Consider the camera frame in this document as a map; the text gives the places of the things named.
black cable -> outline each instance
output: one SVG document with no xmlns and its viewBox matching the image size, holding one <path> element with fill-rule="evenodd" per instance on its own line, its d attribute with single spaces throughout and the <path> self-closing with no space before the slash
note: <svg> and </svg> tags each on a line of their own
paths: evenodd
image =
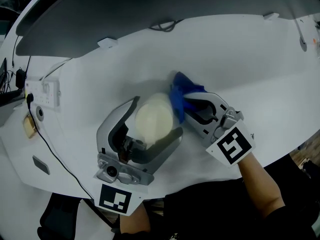
<svg viewBox="0 0 320 240">
<path fill-rule="evenodd" d="M 5 71 L 5 72 L 2 72 L 1 74 L 0 74 L 0 77 L 2 77 L 3 76 L 3 86 L 1 86 L 0 87 L 0 93 L 1 94 L 3 94 L 4 93 L 4 91 L 3 91 L 3 89 L 4 89 L 4 86 L 6 85 L 6 81 L 5 81 L 5 78 L 7 77 L 7 72 Z"/>
<path fill-rule="evenodd" d="M 72 59 L 73 59 L 73 58 L 67 60 L 65 63 L 63 63 L 62 65 L 58 66 L 58 67 L 57 67 L 55 70 L 53 70 L 52 72 L 48 73 L 47 75 L 44 75 L 43 77 L 41 77 L 41 78 L 39 79 L 39 81 L 42 80 L 43 78 L 46 78 L 46 77 L 50 76 L 53 72 L 55 72 L 57 69 L 61 68 L 63 65 L 65 65 L 66 63 L 68 63 L 68 62 L 71 61 Z"/>
<path fill-rule="evenodd" d="M 15 67 L 14 55 L 15 55 L 15 49 L 16 49 L 16 44 L 17 44 L 18 38 L 19 38 L 19 36 L 16 37 L 16 40 L 15 40 L 15 43 L 14 43 L 14 47 L 13 47 L 13 51 L 12 51 L 12 63 L 11 63 L 12 68 Z"/>
<path fill-rule="evenodd" d="M 28 68 L 29 68 L 30 59 L 31 59 L 31 56 L 29 57 L 28 64 L 26 65 L 26 69 L 25 69 L 25 78 L 26 79 L 27 79 L 27 72 L 28 72 Z"/>
<path fill-rule="evenodd" d="M 16 75 L 12 70 L 7 70 L 7 72 L 11 72 L 12 75 Z"/>
<path fill-rule="evenodd" d="M 11 92 L 11 87 L 10 87 L 10 82 L 11 82 L 11 79 L 12 79 L 12 76 L 13 76 L 13 71 L 11 71 L 11 70 L 8 70 L 8 71 L 6 71 L 6 72 L 4 72 L 4 73 L 2 73 L 0 76 L 2 76 L 3 74 L 5 74 L 5 78 L 6 78 L 6 82 L 4 82 L 4 84 L 3 84 L 3 86 L 2 86 L 2 88 L 1 88 L 1 91 L 0 91 L 0 93 L 2 93 L 2 94 L 4 94 L 4 93 L 7 93 L 8 92 L 8 89 L 10 90 L 10 92 Z"/>
<path fill-rule="evenodd" d="M 30 103 L 32 102 L 33 98 L 32 98 L 31 101 L 30 101 L 30 98 L 29 98 L 29 101 L 28 101 L 28 97 L 29 97 L 29 96 L 30 96 L 30 94 L 28 94 L 28 96 L 26 97 L 26 99 L 27 99 L 27 105 L 28 105 L 29 113 L 30 113 L 30 116 L 31 116 L 32 121 L 33 121 L 33 123 L 34 123 L 34 128 L 35 128 L 36 132 L 39 134 L 39 136 L 41 137 L 41 139 L 43 139 L 44 143 L 46 144 L 46 146 L 47 146 L 48 149 L 50 150 L 51 154 L 55 157 L 55 159 L 57 159 L 58 162 L 62 165 L 62 167 L 63 167 L 71 176 L 73 176 L 73 177 L 75 178 L 75 180 L 78 182 L 79 186 L 83 189 L 83 191 L 86 192 L 86 194 L 87 194 L 91 199 L 94 199 L 94 198 L 92 197 L 92 195 L 90 195 L 89 192 L 86 191 L 86 189 L 81 185 L 81 183 L 80 183 L 80 181 L 78 180 L 78 178 L 77 178 L 71 171 L 69 171 L 69 170 L 65 167 L 65 165 L 60 161 L 60 159 L 53 153 L 53 151 L 51 150 L 48 142 L 45 140 L 45 138 L 44 138 L 44 137 L 41 135 L 41 133 L 39 132 L 38 127 L 37 127 L 37 125 L 36 125 L 36 121 L 35 121 L 35 119 L 34 119 L 34 116 L 32 115 L 31 110 L 30 110 Z"/>
<path fill-rule="evenodd" d="M 166 27 L 162 27 L 161 24 L 159 23 L 159 24 L 157 25 L 158 28 L 155 28 L 155 27 L 151 26 L 151 27 L 149 27 L 149 29 L 150 29 L 150 30 L 154 30 L 154 31 L 161 31 L 161 32 L 166 32 L 166 33 L 168 33 L 168 32 L 171 32 L 172 30 L 174 30 L 174 29 L 175 29 L 175 26 L 176 26 L 178 23 L 182 22 L 182 21 L 183 21 L 183 19 L 176 20 L 176 21 L 174 21 L 171 25 L 166 26 Z"/>
</svg>

black sleeve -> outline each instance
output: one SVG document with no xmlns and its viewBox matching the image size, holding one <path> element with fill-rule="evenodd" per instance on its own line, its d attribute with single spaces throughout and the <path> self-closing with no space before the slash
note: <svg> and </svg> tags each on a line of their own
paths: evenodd
<svg viewBox="0 0 320 240">
<path fill-rule="evenodd" d="M 124 234 L 117 234 L 113 240 L 151 240 L 153 239 L 151 237 L 151 233 L 147 233 L 147 232 L 138 232 L 136 234 L 128 234 L 128 233 L 124 233 Z"/>
<path fill-rule="evenodd" d="M 264 219 L 260 234 L 263 239 L 317 239 L 311 226 L 286 206 L 273 211 Z"/>
</svg>

white table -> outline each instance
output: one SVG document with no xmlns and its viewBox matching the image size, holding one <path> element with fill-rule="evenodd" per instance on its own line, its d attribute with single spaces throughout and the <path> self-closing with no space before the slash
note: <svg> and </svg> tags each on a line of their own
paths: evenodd
<svg viewBox="0 0 320 240">
<path fill-rule="evenodd" d="M 0 60 L 11 61 L 21 18 L 4 41 Z M 298 23 L 307 52 L 300 47 L 293 20 L 264 21 L 259 15 L 198 17 L 184 20 L 170 33 L 145 29 L 125 36 L 118 46 L 72 59 L 50 76 L 59 78 L 60 107 L 43 109 L 39 127 L 53 151 L 98 197 L 101 182 L 94 178 L 98 127 L 115 107 L 134 96 L 144 100 L 146 94 L 168 91 L 174 73 L 181 71 L 243 112 L 244 122 L 254 133 L 254 154 L 267 166 L 320 129 L 320 69 L 313 44 L 313 38 L 319 37 L 312 16 Z M 28 77 L 39 78 L 62 60 L 32 57 Z M 28 57 L 15 56 L 14 61 L 17 68 L 25 69 Z M 26 105 L 17 109 L 0 132 L 21 180 L 47 191 L 87 198 L 38 136 L 27 139 L 22 128 L 26 113 Z M 164 197 L 196 183 L 241 176 L 237 166 L 228 169 L 207 154 L 187 124 L 183 130 L 182 143 L 155 173 L 145 199 Z M 35 168 L 33 155 L 49 166 L 50 176 Z"/>
<path fill-rule="evenodd" d="M 23 184 L 0 141 L 0 234 L 5 240 L 36 240 L 51 192 Z M 82 200 L 76 216 L 76 240 L 112 240 L 114 233 Z"/>
</svg>

electrical outlet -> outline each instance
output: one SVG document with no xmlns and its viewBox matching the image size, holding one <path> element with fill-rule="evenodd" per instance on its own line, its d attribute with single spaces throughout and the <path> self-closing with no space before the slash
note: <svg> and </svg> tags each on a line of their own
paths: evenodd
<svg viewBox="0 0 320 240">
<path fill-rule="evenodd" d="M 59 106 L 59 81 L 44 80 L 43 85 L 40 80 L 25 81 L 26 95 L 33 94 L 33 103 L 54 109 Z"/>
</svg>

person's arm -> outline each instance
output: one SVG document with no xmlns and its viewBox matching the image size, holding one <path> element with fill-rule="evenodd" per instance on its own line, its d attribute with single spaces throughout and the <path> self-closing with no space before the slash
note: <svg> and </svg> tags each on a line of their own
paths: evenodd
<svg viewBox="0 0 320 240">
<path fill-rule="evenodd" d="M 250 153 L 238 163 L 246 190 L 263 218 L 284 207 L 280 189 L 255 156 Z"/>
<path fill-rule="evenodd" d="M 130 215 L 120 215 L 121 234 L 135 234 L 138 232 L 150 232 L 150 221 L 143 203 Z"/>
</svg>

